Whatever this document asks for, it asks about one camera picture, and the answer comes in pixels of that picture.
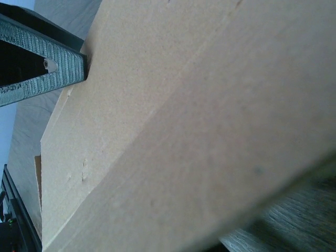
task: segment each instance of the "wood grain surface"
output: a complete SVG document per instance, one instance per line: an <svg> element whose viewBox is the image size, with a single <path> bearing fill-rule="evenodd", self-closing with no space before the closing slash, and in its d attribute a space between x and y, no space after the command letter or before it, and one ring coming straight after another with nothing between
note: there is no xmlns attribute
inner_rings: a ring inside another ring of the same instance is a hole
<svg viewBox="0 0 336 252"><path fill-rule="evenodd" d="M55 24L85 39L101 0L37 0L35 11ZM18 103L8 170L41 237L41 212L34 156L61 90Z"/></svg>

